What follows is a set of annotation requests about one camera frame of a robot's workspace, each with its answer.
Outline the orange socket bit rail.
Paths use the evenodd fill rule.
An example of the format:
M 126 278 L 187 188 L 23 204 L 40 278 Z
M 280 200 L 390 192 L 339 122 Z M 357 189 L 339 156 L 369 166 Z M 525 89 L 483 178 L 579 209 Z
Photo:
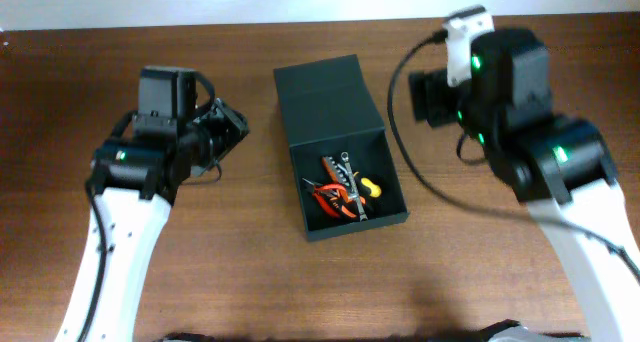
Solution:
M 340 165 L 331 156 L 323 156 L 321 158 L 322 164 L 328 173 L 329 177 L 334 183 L 342 184 L 345 187 L 350 186 L 349 179 L 345 172 L 340 168 Z

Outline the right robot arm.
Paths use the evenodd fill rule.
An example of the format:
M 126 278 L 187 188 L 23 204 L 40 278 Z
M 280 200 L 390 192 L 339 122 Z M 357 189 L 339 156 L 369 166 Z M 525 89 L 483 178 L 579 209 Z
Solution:
M 461 127 L 554 249 L 591 341 L 639 337 L 639 249 L 610 150 L 591 122 L 557 114 L 549 53 L 525 28 L 463 40 L 465 76 L 409 78 L 414 115 Z

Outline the yellow black stubby screwdriver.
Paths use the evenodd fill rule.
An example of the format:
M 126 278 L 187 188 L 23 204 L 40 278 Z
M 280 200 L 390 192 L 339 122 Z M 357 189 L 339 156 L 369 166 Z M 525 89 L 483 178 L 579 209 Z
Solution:
M 367 177 L 362 177 L 360 179 L 360 186 L 363 194 L 371 198 L 378 198 L 382 194 L 382 189 L 379 185 L 375 184 L 372 180 Z

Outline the silver combination wrench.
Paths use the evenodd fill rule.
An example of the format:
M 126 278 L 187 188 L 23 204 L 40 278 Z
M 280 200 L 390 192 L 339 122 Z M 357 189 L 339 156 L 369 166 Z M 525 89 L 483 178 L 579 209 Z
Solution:
M 358 214 L 359 214 L 359 220 L 360 221 L 366 221 L 368 219 L 368 216 L 367 216 L 367 214 L 365 212 L 364 205 L 362 204 L 362 200 L 361 200 L 361 197 L 360 197 L 360 194 L 359 194 L 359 190 L 358 190 L 357 185 L 356 185 L 355 177 L 354 177 L 354 174 L 353 174 L 353 171 L 352 171 L 352 168 L 351 168 L 351 164 L 350 164 L 349 154 L 347 152 L 342 152 L 340 157 L 341 157 L 341 160 L 342 160 L 342 162 L 344 164 L 344 167 L 346 169 L 346 174 L 347 174 L 350 186 L 351 186 L 351 190 L 352 190 L 351 195 L 353 196 L 353 199 L 356 202 L 356 206 L 357 206 Z

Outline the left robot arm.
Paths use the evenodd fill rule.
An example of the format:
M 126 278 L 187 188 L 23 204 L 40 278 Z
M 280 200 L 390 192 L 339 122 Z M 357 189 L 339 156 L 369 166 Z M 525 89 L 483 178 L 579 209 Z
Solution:
M 219 170 L 248 133 L 246 117 L 199 71 L 141 70 L 136 109 L 91 159 L 87 239 L 57 340 L 132 340 L 151 257 L 180 186 Z

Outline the orange black long-nose pliers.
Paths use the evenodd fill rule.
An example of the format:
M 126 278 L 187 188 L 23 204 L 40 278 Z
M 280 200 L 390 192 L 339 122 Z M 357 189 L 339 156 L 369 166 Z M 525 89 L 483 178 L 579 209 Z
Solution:
M 349 184 L 320 184 L 303 178 L 306 190 L 317 201 L 322 210 L 332 218 L 359 221 L 354 189 Z M 356 189 L 364 213 L 370 216 L 374 212 L 373 199 L 381 195 L 381 189 L 368 178 L 356 178 Z

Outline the dark green box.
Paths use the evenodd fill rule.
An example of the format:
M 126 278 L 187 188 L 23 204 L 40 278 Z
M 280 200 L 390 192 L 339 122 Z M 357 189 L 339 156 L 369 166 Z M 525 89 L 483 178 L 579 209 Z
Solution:
M 347 55 L 274 70 L 278 102 L 296 178 L 306 237 L 318 241 L 407 220 L 407 209 L 383 119 L 365 84 L 358 57 Z M 332 218 L 308 181 L 331 181 L 322 159 L 349 154 L 354 173 L 381 187 L 367 219 Z

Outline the small red cutting pliers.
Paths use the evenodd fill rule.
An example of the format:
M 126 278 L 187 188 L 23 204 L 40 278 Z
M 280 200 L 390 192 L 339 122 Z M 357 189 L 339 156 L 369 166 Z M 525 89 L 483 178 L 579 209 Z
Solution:
M 306 189 L 330 217 L 350 221 L 358 218 L 349 208 L 349 202 L 343 198 L 346 194 L 346 188 L 343 185 L 310 183 Z

